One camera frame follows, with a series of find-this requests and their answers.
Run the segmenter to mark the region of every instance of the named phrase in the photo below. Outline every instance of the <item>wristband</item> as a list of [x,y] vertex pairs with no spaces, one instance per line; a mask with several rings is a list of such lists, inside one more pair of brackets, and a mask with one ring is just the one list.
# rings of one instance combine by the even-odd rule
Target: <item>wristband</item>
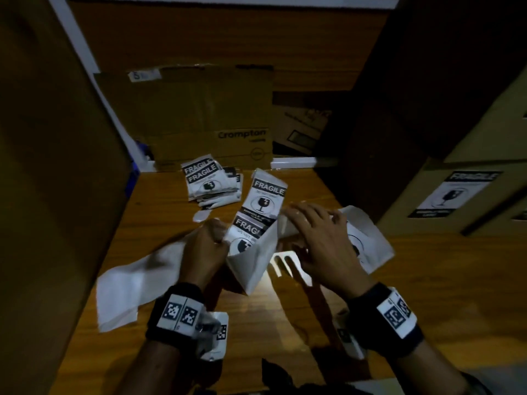
[[417,317],[396,289],[378,283],[348,307],[348,330],[360,346],[385,358],[407,356],[424,340]]
[[177,283],[157,298],[148,320],[146,337],[193,352],[196,348],[195,326],[203,306],[204,297],[194,284]]

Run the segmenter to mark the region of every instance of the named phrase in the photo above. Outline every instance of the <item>wall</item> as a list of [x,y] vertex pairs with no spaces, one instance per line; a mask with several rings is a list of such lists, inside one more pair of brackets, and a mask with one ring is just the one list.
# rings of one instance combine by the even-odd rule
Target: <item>wall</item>
[[0,393],[45,394],[130,162],[47,0],[0,1],[0,41]]

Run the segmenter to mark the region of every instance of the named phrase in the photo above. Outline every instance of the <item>wooden tabletop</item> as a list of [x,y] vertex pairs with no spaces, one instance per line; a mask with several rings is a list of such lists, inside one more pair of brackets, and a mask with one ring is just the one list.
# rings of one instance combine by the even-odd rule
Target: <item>wooden tabletop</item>
[[[251,172],[244,173],[243,197]],[[339,206],[312,170],[273,174],[289,185],[286,202]],[[211,217],[231,222],[240,206],[221,207]],[[187,201],[181,173],[143,173],[99,274],[197,227],[192,217],[198,209]],[[374,276],[397,287],[428,339],[457,367],[527,360],[527,244],[522,239],[418,235],[389,240],[397,255]],[[93,289],[50,394],[110,395],[144,340],[152,305],[139,308],[137,323],[99,333]],[[374,352],[357,363],[330,346],[330,314],[342,307],[343,301],[326,289],[306,289],[285,275],[266,273],[249,297],[222,290],[215,310],[229,313],[227,354],[196,379],[215,382],[212,388],[220,394],[262,389],[261,358],[284,367],[296,385],[392,377]]]

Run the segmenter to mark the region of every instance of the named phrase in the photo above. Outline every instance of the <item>right hand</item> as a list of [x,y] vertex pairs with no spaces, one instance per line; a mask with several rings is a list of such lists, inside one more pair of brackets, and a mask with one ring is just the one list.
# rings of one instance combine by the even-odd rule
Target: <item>right hand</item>
[[304,237],[307,250],[297,246],[294,251],[313,279],[344,299],[359,297],[376,284],[360,266],[342,212],[301,202],[282,213]]

